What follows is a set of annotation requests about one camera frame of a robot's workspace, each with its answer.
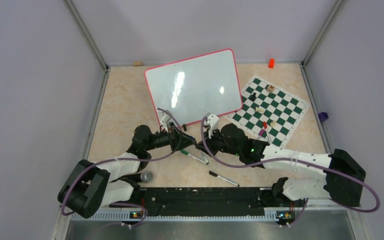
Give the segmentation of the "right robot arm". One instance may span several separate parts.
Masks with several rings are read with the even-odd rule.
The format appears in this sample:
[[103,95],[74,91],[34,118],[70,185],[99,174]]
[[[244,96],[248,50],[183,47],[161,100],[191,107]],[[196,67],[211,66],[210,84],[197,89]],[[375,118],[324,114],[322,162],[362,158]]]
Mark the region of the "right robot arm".
[[233,123],[221,129],[206,130],[198,150],[213,157],[217,153],[237,156],[244,167],[278,169],[303,175],[281,177],[273,188],[273,200],[287,206],[300,199],[331,199],[347,206],[360,205],[366,171],[345,150],[332,153],[306,153],[281,148],[263,139],[253,139]]

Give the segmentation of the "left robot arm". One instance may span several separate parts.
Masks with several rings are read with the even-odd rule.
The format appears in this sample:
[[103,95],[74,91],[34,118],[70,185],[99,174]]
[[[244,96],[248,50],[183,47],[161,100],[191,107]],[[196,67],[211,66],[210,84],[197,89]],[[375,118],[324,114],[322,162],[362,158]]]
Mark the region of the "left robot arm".
[[182,132],[173,122],[167,130],[155,133],[147,125],[139,125],[125,153],[96,163],[83,159],[76,164],[57,196],[61,213],[68,215],[65,208],[69,208],[72,214],[90,218],[101,207],[115,202],[136,206],[141,194],[132,180],[123,178],[138,173],[153,161],[150,150],[169,146],[175,153],[196,143],[193,136]]

